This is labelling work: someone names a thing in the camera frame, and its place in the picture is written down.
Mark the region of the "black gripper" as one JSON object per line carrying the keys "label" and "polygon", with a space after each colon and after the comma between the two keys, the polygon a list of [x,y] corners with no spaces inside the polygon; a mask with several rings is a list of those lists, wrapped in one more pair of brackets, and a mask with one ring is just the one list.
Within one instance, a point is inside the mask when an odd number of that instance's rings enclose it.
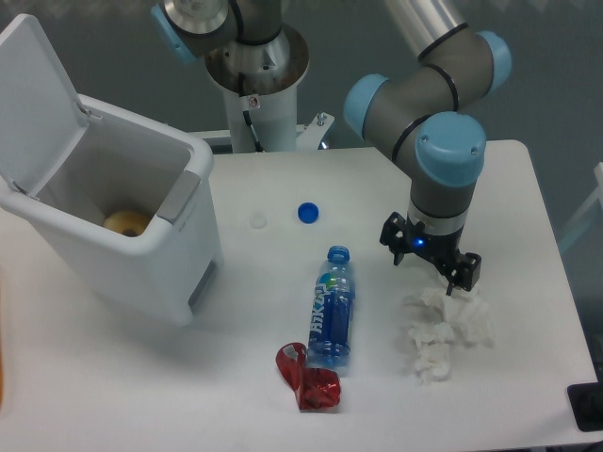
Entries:
{"label": "black gripper", "polygon": [[460,228],[446,235],[428,234],[422,222],[406,222],[400,213],[393,212],[383,224],[380,243],[393,254],[395,266],[408,253],[433,264],[447,279],[446,295],[450,296],[454,288],[470,292],[481,274],[481,256],[473,252],[459,252],[463,230]]}

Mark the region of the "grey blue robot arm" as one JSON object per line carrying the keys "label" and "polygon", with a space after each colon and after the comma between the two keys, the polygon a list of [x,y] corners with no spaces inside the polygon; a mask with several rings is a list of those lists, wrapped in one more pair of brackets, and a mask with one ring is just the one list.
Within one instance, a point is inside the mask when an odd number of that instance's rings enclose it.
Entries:
{"label": "grey blue robot arm", "polygon": [[[450,289],[471,290],[481,258],[460,251],[468,208],[484,165],[485,133],[462,108],[509,77],[512,56],[498,35],[470,29],[448,1],[390,1],[388,11],[419,63],[408,79],[361,78],[344,118],[411,181],[409,207],[385,222],[381,243],[400,261],[431,263]],[[203,60],[221,89],[237,153],[293,151],[295,97],[309,65],[302,35],[278,1],[159,1],[155,22],[183,61]]]}

